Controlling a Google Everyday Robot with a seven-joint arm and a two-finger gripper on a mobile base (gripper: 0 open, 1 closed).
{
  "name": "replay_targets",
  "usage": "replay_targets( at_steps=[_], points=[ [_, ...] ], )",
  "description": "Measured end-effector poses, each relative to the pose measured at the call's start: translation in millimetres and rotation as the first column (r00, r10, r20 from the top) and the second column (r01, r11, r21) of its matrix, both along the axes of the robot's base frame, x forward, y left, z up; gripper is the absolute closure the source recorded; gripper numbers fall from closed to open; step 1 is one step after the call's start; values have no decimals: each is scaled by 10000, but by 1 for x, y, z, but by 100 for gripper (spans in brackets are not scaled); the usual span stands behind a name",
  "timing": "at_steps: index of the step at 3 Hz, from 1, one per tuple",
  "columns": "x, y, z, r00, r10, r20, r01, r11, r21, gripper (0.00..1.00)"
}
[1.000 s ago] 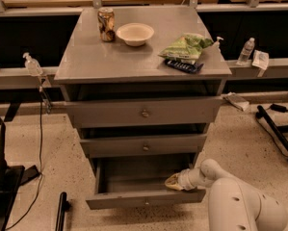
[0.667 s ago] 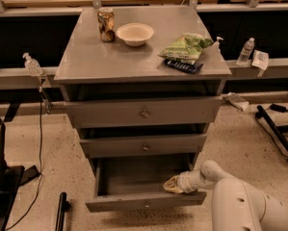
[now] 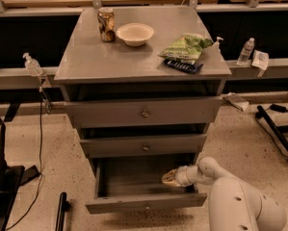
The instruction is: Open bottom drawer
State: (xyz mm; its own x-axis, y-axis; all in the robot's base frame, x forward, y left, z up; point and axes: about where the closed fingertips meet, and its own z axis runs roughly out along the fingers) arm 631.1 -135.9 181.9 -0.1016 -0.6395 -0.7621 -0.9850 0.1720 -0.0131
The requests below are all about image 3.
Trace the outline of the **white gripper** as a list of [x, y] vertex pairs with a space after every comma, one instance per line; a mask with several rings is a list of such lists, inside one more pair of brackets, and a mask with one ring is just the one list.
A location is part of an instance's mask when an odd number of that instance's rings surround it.
[[187, 187], [198, 182], [198, 166], [183, 166], [172, 169], [163, 175], [162, 183], [170, 187]]

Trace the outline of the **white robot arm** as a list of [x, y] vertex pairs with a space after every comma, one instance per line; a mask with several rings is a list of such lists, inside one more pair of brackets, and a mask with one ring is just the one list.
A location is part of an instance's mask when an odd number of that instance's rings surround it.
[[172, 169], [163, 175], [162, 182], [171, 187], [211, 185], [210, 231], [282, 231], [286, 225], [281, 204], [222, 168], [212, 157]]

